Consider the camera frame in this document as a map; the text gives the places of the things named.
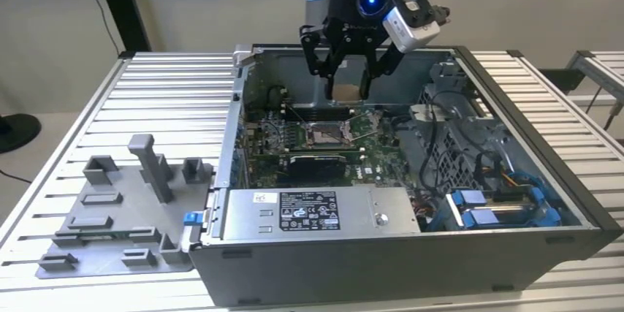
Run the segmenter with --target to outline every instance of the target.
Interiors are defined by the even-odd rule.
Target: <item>yellow wire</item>
[[[505,173],[499,172],[499,174],[501,174],[502,177],[506,179],[506,181],[511,184],[511,186],[519,186],[519,185],[513,181],[513,179],[510,179],[510,177],[509,177]]]

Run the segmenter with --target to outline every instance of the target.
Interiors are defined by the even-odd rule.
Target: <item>white sticker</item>
[[[277,193],[253,193],[253,202],[274,204],[277,203]]]

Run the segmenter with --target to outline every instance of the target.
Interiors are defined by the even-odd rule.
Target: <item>motherboard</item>
[[[393,133],[391,120],[373,107],[295,109],[258,114],[245,124],[249,186],[415,188],[415,175]]]

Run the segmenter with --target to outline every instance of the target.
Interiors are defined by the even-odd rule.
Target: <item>power supply label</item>
[[[334,191],[279,193],[279,228],[338,230],[339,215]]]

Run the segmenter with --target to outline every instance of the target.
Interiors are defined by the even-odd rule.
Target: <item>slotted aluminum surface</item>
[[[602,206],[624,225],[622,151],[574,110],[530,64],[506,52],[474,53],[519,110],[543,134]],[[230,98],[230,56],[139,53],[119,61],[0,229],[0,307],[106,311],[198,311],[214,308],[194,271],[38,280],[34,261],[45,253],[83,184],[89,155],[135,161],[125,143],[134,132],[154,134],[169,162],[201,156],[217,165]],[[527,290],[379,303],[350,303],[271,311],[586,311],[624,305],[624,241],[591,259],[555,266]]]
[[[578,52],[571,57],[567,67],[579,69],[585,76],[624,102],[624,51]]]

